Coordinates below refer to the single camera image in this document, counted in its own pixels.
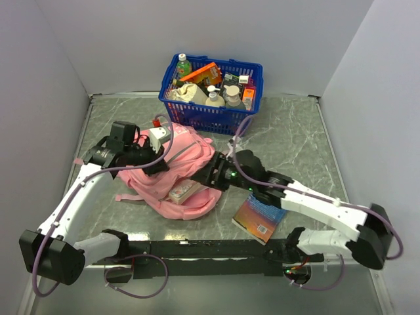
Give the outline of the blue sunset cover book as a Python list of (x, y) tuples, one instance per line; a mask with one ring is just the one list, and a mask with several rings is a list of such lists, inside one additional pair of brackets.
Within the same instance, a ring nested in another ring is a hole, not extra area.
[(286, 210), (265, 205), (251, 194), (232, 217), (232, 223), (266, 245), (286, 214)]

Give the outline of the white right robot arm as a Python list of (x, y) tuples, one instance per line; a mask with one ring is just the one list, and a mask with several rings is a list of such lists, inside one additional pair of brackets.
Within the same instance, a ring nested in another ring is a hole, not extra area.
[(384, 207), (373, 203), (365, 208), (316, 192), (287, 175), (267, 171), (250, 150), (234, 157), (216, 152), (192, 180), (220, 191), (231, 186), (248, 190), (265, 205), (300, 213), (329, 227), (323, 231), (295, 228), (286, 246), (287, 256), (293, 261), (335, 254), (380, 270), (389, 259), (393, 235)]

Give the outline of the pink student backpack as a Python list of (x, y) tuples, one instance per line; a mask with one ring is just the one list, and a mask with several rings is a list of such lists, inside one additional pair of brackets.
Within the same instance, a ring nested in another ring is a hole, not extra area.
[(166, 219), (193, 220), (210, 212), (219, 201), (222, 192), (203, 187), (182, 204), (171, 201), (168, 193), (173, 186), (190, 178), (205, 166), (215, 153), (210, 138), (203, 138), (194, 128), (173, 123), (174, 143), (165, 156), (168, 172), (147, 176), (142, 169), (120, 171), (118, 177), (136, 194), (120, 194), (116, 201), (145, 201)]

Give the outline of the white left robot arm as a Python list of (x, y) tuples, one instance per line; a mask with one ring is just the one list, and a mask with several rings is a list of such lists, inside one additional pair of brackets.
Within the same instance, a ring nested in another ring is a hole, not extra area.
[(148, 176), (168, 171), (164, 144), (173, 138), (171, 124), (140, 131), (134, 123), (115, 121), (83, 158), (79, 174), (58, 207), (37, 230), (25, 230), (19, 246), (28, 272), (71, 285), (90, 264), (109, 258), (124, 263), (130, 254), (128, 236), (106, 229), (78, 241), (79, 230), (96, 199), (120, 171), (142, 170)]

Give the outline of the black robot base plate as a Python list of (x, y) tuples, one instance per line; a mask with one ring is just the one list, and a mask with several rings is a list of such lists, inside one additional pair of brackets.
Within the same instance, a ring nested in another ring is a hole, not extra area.
[(161, 263), (167, 265), (170, 276), (219, 276), (262, 274), (283, 276), (283, 267), (292, 264), (322, 263), (324, 256), (308, 256), (285, 239), (271, 239), (266, 245), (257, 240), (184, 240), (131, 241), (126, 259), (105, 258), (95, 266), (132, 266), (135, 279), (164, 276)]

